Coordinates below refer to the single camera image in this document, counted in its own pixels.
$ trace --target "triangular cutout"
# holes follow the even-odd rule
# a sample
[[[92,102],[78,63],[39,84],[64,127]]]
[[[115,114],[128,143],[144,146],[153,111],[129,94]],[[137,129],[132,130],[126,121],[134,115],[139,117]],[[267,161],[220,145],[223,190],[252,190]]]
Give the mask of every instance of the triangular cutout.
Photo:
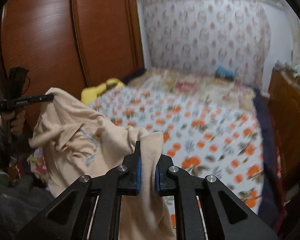
[[[247,213],[244,212],[224,191],[220,190],[218,191],[218,194],[230,224],[235,224],[248,218]]]
[[[48,212],[47,218],[57,222],[59,225],[65,225],[76,196],[77,194],[75,191],[70,192],[69,195],[67,195],[63,200],[61,200],[61,202],[59,202]]]

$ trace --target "navy blue mattress side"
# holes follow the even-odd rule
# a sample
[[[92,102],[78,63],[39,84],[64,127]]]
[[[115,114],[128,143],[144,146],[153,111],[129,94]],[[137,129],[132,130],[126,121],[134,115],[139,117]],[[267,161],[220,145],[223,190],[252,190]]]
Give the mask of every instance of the navy blue mattress side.
[[[258,216],[273,230],[276,230],[280,216],[280,196],[277,187],[277,157],[274,145],[274,136],[268,109],[263,102],[259,91],[253,99],[263,139],[263,164],[264,164],[264,185],[262,190],[262,201],[259,207]]]

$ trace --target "wardrobe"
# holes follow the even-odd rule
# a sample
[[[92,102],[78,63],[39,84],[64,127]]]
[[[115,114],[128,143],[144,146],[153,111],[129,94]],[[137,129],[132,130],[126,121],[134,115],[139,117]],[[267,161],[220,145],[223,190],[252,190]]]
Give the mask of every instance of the wardrobe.
[[[134,0],[9,0],[0,13],[0,72],[30,70],[26,95],[85,87],[144,68]],[[37,122],[40,105],[27,107]]]

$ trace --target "hand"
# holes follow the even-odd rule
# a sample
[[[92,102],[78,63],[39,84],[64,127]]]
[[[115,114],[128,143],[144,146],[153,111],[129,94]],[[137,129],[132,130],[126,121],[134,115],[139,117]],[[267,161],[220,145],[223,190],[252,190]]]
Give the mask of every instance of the hand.
[[[7,130],[7,122],[14,120],[11,122],[11,133],[14,135],[22,134],[23,125],[25,122],[25,114],[26,111],[22,110],[15,117],[15,111],[9,113],[2,113],[0,116],[0,129],[5,132]]]

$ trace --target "bed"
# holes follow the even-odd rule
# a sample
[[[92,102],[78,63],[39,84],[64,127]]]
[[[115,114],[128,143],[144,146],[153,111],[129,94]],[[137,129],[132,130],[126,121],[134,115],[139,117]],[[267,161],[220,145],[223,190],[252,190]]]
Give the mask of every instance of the bed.
[[[162,153],[190,174],[216,175],[273,230],[283,214],[276,155],[258,91],[213,77],[147,71],[89,105],[120,126],[163,132]],[[173,197],[168,197],[175,225]]]

